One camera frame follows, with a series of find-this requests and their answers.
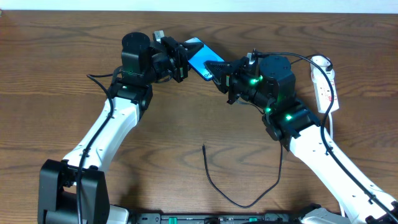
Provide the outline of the blue Galaxy smartphone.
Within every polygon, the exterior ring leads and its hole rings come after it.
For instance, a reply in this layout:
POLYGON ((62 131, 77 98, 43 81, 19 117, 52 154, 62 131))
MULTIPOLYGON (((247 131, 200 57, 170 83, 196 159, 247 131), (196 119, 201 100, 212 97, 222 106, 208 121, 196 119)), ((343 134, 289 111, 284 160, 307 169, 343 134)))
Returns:
POLYGON ((213 75, 205 67, 205 62, 224 62, 224 60, 197 37, 188 39, 185 41, 185 43, 203 44, 203 47, 191 59, 188 60, 188 63, 194 69, 194 71, 196 71, 197 74, 202 77, 202 79, 205 81, 212 80, 213 75))

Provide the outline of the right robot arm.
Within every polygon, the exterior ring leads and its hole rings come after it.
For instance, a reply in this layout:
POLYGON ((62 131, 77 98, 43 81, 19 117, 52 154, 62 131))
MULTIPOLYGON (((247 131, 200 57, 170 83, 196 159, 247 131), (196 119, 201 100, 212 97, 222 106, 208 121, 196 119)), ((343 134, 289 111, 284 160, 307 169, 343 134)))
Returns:
POLYGON ((319 120, 297 98, 289 52, 253 52, 232 62, 208 60, 228 103, 242 99, 260 108, 270 137, 306 164, 337 199, 351 223, 397 223, 397 199, 367 178, 319 120))

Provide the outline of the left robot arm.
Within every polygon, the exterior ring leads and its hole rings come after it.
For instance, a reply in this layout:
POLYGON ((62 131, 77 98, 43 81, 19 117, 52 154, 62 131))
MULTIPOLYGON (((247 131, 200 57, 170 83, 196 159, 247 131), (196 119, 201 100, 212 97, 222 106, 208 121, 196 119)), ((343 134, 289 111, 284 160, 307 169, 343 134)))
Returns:
POLYGON ((126 208, 111 205, 106 172, 124 138, 148 109, 153 83, 188 76, 188 61, 203 47, 197 38, 177 42, 155 31, 122 39, 122 65, 110 74, 104 107, 80 143, 61 161, 47 160, 39 174, 38 223, 131 223, 126 208))

